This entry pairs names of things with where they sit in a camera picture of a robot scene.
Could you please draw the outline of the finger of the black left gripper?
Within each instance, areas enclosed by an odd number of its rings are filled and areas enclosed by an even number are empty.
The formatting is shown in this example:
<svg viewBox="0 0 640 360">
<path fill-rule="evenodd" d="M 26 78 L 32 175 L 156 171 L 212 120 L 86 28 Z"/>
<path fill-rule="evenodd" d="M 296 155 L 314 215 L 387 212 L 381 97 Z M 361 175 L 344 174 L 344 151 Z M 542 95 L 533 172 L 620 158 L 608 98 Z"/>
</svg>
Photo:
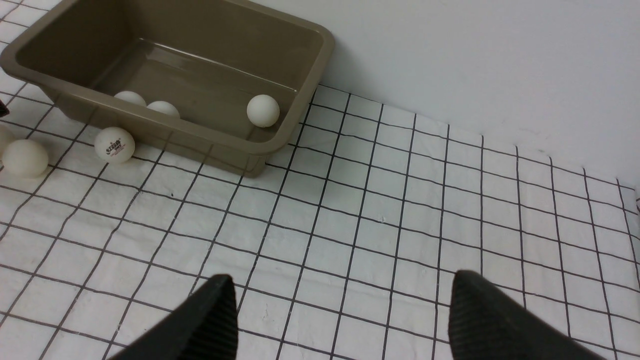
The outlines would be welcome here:
<svg viewBox="0 0 640 360">
<path fill-rule="evenodd" d="M 7 105 L 1 100 L 0 101 L 0 118 L 6 117 L 10 113 Z"/>
</svg>

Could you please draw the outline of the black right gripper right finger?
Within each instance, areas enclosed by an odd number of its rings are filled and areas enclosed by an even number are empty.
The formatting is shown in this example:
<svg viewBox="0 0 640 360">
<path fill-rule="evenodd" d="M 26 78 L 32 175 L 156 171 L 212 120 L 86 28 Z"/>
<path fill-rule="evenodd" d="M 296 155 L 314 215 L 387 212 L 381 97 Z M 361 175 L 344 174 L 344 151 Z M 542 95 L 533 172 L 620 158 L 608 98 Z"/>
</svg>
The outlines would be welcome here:
<svg viewBox="0 0 640 360">
<path fill-rule="evenodd" d="M 601 360 L 479 273 L 455 272 L 448 338 L 455 360 Z"/>
</svg>

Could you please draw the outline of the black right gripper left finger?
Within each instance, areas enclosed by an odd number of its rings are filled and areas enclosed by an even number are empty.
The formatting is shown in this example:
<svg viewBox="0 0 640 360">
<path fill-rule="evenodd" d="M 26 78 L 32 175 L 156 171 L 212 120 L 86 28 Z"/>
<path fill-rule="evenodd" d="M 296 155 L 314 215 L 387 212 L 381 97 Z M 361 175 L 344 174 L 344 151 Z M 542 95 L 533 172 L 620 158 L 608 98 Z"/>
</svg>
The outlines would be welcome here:
<svg viewBox="0 0 640 360">
<path fill-rule="evenodd" d="M 114 360 L 235 360 L 239 345 L 233 278 L 212 276 Z"/>
</svg>

